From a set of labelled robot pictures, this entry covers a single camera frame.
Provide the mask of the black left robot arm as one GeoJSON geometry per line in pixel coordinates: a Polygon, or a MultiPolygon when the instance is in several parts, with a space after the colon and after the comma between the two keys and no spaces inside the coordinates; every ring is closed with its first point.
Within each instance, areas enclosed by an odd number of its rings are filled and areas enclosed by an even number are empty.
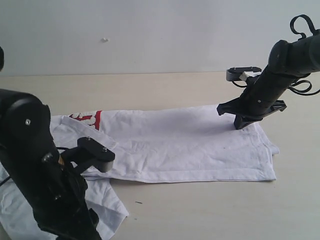
{"type": "Polygon", "coordinates": [[[59,240],[98,240],[88,185],[65,162],[50,132],[51,113],[36,96],[0,91],[0,161],[30,204],[38,227],[59,240]]]}

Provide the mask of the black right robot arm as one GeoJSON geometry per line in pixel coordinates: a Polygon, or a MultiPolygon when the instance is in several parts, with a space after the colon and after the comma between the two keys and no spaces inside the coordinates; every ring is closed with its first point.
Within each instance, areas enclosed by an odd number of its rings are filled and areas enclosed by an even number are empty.
{"type": "Polygon", "coordinates": [[[320,70],[319,35],[289,43],[278,41],[272,48],[265,69],[258,67],[230,68],[226,79],[244,81],[246,86],[240,97],[221,103],[219,115],[235,115],[234,127],[240,130],[263,120],[287,106],[280,96],[298,80],[320,70]]]}

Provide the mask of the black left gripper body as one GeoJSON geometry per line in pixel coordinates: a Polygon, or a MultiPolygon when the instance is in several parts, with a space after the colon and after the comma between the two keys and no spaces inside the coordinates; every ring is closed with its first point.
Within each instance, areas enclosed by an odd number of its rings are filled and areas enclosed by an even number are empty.
{"type": "Polygon", "coordinates": [[[31,204],[42,231],[58,240],[98,240],[98,215],[87,207],[88,185],[73,165],[66,161],[28,161],[35,188],[31,204]]]}

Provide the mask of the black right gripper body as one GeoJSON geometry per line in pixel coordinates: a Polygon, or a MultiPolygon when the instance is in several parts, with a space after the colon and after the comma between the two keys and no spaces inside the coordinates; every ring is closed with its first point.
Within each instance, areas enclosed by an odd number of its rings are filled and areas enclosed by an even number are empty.
{"type": "Polygon", "coordinates": [[[248,121],[260,121],[275,112],[284,111],[287,106],[279,97],[287,89],[287,79],[281,75],[262,74],[248,86],[240,97],[221,103],[217,113],[233,114],[248,121]]]}

